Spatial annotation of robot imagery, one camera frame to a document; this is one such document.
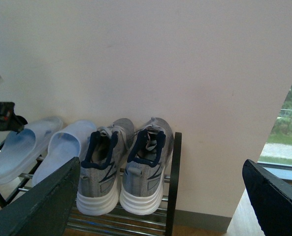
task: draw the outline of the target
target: black object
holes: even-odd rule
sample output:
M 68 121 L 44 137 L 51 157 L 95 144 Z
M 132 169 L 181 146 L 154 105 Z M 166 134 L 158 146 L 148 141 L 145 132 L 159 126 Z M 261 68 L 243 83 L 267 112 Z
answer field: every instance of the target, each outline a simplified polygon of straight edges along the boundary
M 0 102 L 0 131 L 21 132 L 27 121 L 23 117 L 14 114 L 13 102 Z
M 244 183 L 266 236 L 292 236 L 292 186 L 257 163 L 246 160 Z
M 74 157 L 19 199 L 0 210 L 0 236 L 61 236 L 80 175 Z

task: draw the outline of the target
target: sneaker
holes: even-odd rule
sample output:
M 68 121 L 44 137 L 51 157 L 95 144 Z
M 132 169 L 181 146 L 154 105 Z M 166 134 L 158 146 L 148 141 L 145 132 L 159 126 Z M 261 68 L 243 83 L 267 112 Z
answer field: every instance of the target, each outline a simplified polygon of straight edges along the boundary
M 87 156 L 81 162 L 77 207 L 86 215 L 109 213 L 118 203 L 120 167 L 132 146 L 135 128 L 122 118 L 91 134 Z
M 172 130 L 161 118 L 152 118 L 138 132 L 123 174 L 120 202 L 126 211 L 147 215 L 158 209 L 173 142 Z

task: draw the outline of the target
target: baseboard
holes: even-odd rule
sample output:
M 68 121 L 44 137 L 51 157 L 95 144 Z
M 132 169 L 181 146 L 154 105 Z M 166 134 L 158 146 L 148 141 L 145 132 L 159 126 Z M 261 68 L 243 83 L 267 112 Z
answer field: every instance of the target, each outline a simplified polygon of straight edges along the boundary
M 199 229 L 226 232 L 232 218 L 184 210 L 175 210 L 174 223 Z

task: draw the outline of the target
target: metal shoe rack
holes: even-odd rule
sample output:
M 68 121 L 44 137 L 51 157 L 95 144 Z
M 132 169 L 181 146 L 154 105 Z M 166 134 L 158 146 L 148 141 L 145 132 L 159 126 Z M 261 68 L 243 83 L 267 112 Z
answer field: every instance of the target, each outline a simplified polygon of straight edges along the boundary
M 163 196 L 162 204 L 156 212 L 150 215 L 134 215 L 126 212 L 118 204 L 109 214 L 89 216 L 80 213 L 74 204 L 64 235 L 75 235 L 72 232 L 76 230 L 103 236 L 171 236 L 179 181 L 181 145 L 182 133 L 176 132 L 171 173 L 164 176 L 165 185 L 169 185 L 168 195 Z M 23 180 L 6 199 L 0 193 L 0 207 L 11 203 L 20 191 L 27 192 L 30 189 L 26 184 L 33 177 L 42 160 L 43 157 L 40 156 L 29 173 L 19 176 Z

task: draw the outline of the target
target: shoelace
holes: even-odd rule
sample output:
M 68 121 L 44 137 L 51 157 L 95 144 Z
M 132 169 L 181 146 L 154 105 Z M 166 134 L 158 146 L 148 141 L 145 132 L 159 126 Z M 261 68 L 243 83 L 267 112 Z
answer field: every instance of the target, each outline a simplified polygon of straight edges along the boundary
M 105 127 L 105 126 L 101 126 L 101 135 L 103 136 L 108 136 L 108 138 L 112 137 L 112 133 L 118 131 L 119 133 L 122 134 L 123 140 L 124 140 L 124 145 L 126 150 L 129 150 L 128 144 L 127 144 L 127 139 L 126 139 L 126 133 L 124 131 L 124 129 L 118 125 L 114 125 L 112 124 L 110 127 Z

